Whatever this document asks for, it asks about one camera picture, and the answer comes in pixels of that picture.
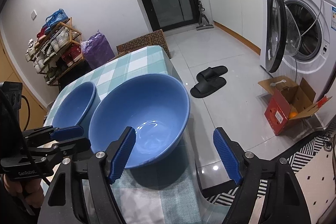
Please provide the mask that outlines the person's left hand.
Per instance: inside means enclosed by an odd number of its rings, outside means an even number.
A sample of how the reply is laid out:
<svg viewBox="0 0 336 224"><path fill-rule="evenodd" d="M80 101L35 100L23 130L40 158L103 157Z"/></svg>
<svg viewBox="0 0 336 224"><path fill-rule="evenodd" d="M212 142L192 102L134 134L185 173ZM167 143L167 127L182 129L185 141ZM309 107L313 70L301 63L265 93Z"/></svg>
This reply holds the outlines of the person's left hand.
<svg viewBox="0 0 336 224"><path fill-rule="evenodd" d="M18 181L11 181L5 174L3 175L3 184L5 189L12 195L17 196L22 194L25 196L25 201L28 205L39 208L45 199L41 186L41 178L25 182L22 185Z"/></svg>

